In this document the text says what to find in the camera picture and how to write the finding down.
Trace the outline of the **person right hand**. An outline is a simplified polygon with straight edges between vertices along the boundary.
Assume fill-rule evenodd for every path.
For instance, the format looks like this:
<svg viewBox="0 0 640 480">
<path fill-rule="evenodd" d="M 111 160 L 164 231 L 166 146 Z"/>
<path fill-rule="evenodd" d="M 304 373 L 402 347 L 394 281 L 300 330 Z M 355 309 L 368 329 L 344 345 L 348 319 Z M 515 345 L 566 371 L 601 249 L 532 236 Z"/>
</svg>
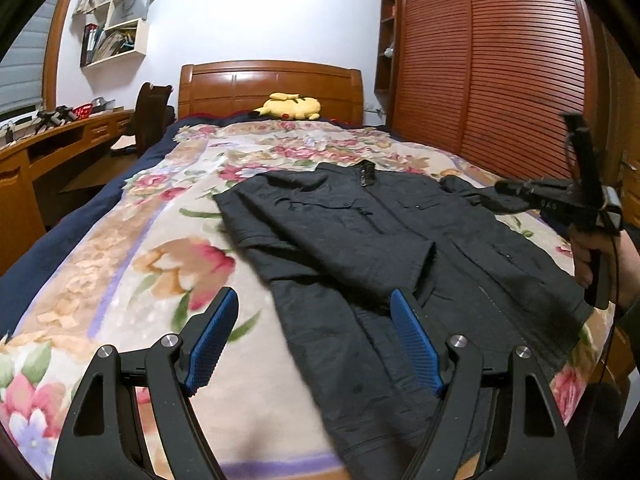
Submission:
<svg viewBox="0 0 640 480">
<path fill-rule="evenodd" d="M 601 232 L 584 232 L 572 224 L 568 229 L 572 248 L 575 280 L 588 287 L 594 274 L 590 269 L 591 253 L 600 252 L 610 258 L 612 289 L 610 299 L 628 309 L 639 297 L 639 254 L 634 241 L 626 231 L 619 236 L 607 237 Z"/>
</svg>

